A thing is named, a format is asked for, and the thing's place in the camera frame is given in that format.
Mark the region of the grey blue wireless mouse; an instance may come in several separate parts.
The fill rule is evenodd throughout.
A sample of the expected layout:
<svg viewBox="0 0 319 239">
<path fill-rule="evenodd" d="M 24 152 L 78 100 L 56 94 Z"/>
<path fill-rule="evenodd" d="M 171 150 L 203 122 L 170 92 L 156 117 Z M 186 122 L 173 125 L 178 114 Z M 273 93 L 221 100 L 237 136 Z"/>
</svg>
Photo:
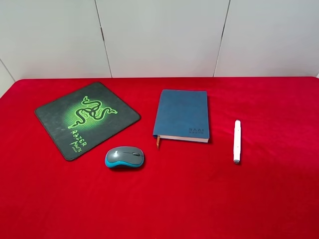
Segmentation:
<svg viewBox="0 0 319 239">
<path fill-rule="evenodd" d="M 141 149 L 133 146 L 119 146 L 110 149 L 105 156 L 108 168 L 131 167 L 138 168 L 144 163 L 145 156 Z"/>
</svg>

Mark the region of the white marker pen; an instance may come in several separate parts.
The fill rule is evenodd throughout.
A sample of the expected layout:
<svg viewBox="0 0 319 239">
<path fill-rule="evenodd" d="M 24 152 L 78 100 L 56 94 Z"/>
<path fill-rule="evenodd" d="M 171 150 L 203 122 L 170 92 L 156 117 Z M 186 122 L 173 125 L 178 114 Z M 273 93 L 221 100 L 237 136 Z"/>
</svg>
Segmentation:
<svg viewBox="0 0 319 239">
<path fill-rule="evenodd" d="M 241 121 L 236 120 L 234 125 L 233 161 L 240 163 L 241 158 Z"/>
</svg>

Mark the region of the blue hardcover notebook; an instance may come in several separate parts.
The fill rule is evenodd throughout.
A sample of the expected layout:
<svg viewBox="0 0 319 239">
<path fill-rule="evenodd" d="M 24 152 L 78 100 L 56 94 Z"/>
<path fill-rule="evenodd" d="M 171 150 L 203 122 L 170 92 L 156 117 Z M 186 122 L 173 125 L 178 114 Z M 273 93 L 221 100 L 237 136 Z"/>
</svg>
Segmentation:
<svg viewBox="0 0 319 239">
<path fill-rule="evenodd" d="M 162 91 L 153 130 L 161 139 L 208 143 L 210 139 L 206 91 Z"/>
</svg>

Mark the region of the black green Razer mouse pad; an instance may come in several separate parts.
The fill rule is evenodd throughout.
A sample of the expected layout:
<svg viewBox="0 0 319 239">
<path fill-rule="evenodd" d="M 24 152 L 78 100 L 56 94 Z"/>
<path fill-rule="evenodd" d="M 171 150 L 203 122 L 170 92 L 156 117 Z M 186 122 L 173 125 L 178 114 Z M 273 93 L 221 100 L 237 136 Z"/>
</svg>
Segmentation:
<svg viewBox="0 0 319 239">
<path fill-rule="evenodd" d="M 100 82 L 35 110 L 67 161 L 73 161 L 140 120 L 140 115 Z"/>
</svg>

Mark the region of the red tablecloth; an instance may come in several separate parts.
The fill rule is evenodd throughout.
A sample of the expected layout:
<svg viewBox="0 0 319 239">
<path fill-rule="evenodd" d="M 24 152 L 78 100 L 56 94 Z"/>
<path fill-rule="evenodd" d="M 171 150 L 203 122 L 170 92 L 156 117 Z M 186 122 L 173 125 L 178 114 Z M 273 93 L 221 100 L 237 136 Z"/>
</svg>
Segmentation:
<svg viewBox="0 0 319 239">
<path fill-rule="evenodd" d="M 19 80 L 1 97 L 1 238 L 318 238 L 317 78 L 101 82 L 141 119 L 72 162 L 34 111 L 93 79 Z M 208 144 L 163 140 L 156 147 L 152 133 L 164 89 L 207 91 Z M 141 149 L 143 165 L 108 168 L 105 156 L 119 146 Z"/>
</svg>

